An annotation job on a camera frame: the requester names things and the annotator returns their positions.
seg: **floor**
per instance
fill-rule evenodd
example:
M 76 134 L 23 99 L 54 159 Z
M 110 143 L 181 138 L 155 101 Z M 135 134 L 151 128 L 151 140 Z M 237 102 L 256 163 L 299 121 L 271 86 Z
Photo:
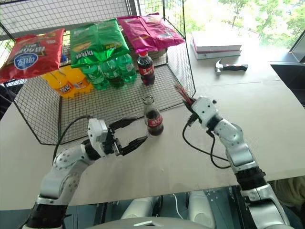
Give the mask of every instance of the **floor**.
M 229 188 L 220 188 L 205 191 L 211 204 L 218 229 L 240 229 L 239 219 L 235 209 L 229 206 Z M 178 210 L 184 219 L 187 219 L 186 193 L 178 193 Z M 118 220 L 131 203 L 131 200 L 119 201 L 109 204 L 106 211 L 105 222 Z M 16 229 L 25 221 L 30 210 L 0 211 L 0 228 Z M 84 229 L 94 225 L 96 205 L 83 205 L 69 207 L 67 214 L 71 216 L 65 219 L 67 229 Z M 179 218 L 176 212 L 175 199 L 173 195 L 163 196 L 163 207 L 160 217 Z

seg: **white table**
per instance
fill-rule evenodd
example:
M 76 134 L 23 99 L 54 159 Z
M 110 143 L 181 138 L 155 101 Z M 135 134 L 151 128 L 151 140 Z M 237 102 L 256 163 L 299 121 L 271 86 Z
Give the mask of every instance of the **white table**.
M 305 175 L 305 111 L 268 63 L 244 62 L 249 64 L 247 72 L 223 72 L 216 78 L 213 66 L 217 60 L 196 62 L 191 50 L 190 58 L 196 95 L 216 99 L 221 115 L 242 127 L 246 142 L 267 173 L 266 179 Z M 149 138 L 127 156 L 110 155 L 90 166 L 82 175 L 71 205 L 237 184 L 230 169 L 215 168 L 207 155 L 182 140 L 182 129 L 190 115 L 184 106 L 162 115 L 161 136 Z M 118 130 L 117 137 L 124 145 L 145 133 L 143 120 L 138 120 Z M 186 131 L 186 137 L 202 149 L 211 147 L 211 138 L 198 123 Z M 0 210 L 32 207 L 41 180 L 51 167 L 53 150 L 53 146 L 38 143 L 17 109 L 10 106 L 0 122 Z M 219 140 L 214 153 L 224 156 Z

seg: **book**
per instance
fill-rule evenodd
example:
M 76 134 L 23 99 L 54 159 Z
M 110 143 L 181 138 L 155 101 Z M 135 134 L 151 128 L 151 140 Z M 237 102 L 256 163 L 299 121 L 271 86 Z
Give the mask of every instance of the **book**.
M 203 52 L 198 53 L 194 47 L 193 41 L 191 41 L 191 47 L 195 54 L 197 60 L 204 60 L 204 59 L 212 59 L 212 58 L 222 58 L 222 57 L 229 57 L 229 56 L 240 56 L 241 50 L 235 51 L 224 51 L 224 52 Z
M 211 34 L 203 31 L 192 33 L 192 41 L 197 53 L 200 52 L 224 52 L 237 51 L 242 47 L 238 37 L 233 34 L 224 35 Z

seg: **green chip bag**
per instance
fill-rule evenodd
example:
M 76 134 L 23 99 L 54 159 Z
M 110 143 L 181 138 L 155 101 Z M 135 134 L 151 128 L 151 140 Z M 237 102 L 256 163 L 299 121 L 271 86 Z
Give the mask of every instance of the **green chip bag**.
M 101 62 L 130 52 L 116 19 L 98 23 L 97 28 L 102 49 L 100 53 Z
M 77 68 L 98 64 L 100 43 L 96 24 L 88 24 L 71 30 L 71 67 Z

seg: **plastic bottle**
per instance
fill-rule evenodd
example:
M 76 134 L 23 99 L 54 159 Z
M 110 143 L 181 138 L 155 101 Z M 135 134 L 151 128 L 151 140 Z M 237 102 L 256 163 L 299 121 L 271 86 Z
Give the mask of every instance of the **plastic bottle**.
M 88 80 L 93 84 L 94 88 L 97 90 L 104 90 L 108 86 L 108 82 L 99 66 L 87 66 L 82 67 L 81 71 L 86 75 Z
M 134 69 L 132 57 L 129 54 L 119 56 L 116 59 L 118 68 L 125 82 L 134 82 L 137 79 L 137 72 Z
M 88 82 L 85 75 L 79 68 L 71 68 L 71 65 L 61 67 L 59 71 L 66 75 L 68 81 L 75 87 L 78 92 L 89 93 L 93 88 Z
M 112 87 L 118 88 L 124 85 L 124 80 L 114 60 L 102 63 L 101 69 Z
M 48 81 L 50 87 L 64 98 L 74 98 L 75 93 L 77 93 L 76 89 L 68 81 L 66 76 L 59 70 L 46 73 L 41 77 Z
M 153 136 L 162 134 L 164 129 L 162 123 L 163 118 L 159 109 L 154 104 L 153 97 L 147 95 L 142 99 L 144 103 L 144 121 L 147 125 L 148 132 Z
M 140 52 L 138 58 L 138 67 L 141 79 L 145 85 L 154 84 L 154 66 L 153 60 L 148 56 L 147 52 Z

